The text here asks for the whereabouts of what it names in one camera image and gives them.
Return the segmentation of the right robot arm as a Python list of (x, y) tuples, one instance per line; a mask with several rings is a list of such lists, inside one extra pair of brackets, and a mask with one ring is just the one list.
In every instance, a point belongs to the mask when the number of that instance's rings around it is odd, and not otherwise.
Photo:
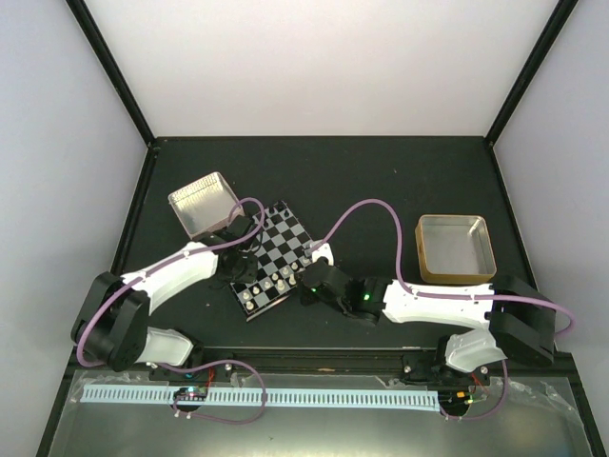
[(531, 368), (554, 362), (556, 312), (522, 280), (499, 277), (466, 287), (437, 287), (368, 277), (353, 279), (325, 260), (297, 276), (305, 305), (324, 303), (342, 315), (375, 325), (431, 323), (463, 332), (440, 339), (432, 361), (435, 377), (456, 383), (466, 373), (512, 360)]

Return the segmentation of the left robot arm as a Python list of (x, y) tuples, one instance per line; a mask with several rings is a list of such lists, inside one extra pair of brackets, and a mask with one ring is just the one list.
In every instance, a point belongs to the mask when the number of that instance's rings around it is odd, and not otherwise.
[(92, 282), (70, 338), (78, 362), (116, 372), (136, 364), (169, 365), (184, 380), (204, 369), (203, 354), (175, 329), (154, 328), (150, 316), (194, 284), (215, 278), (247, 283), (257, 275), (255, 255), (245, 251), (262, 225), (235, 216), (226, 228), (207, 232), (167, 258), (132, 273), (99, 274)]

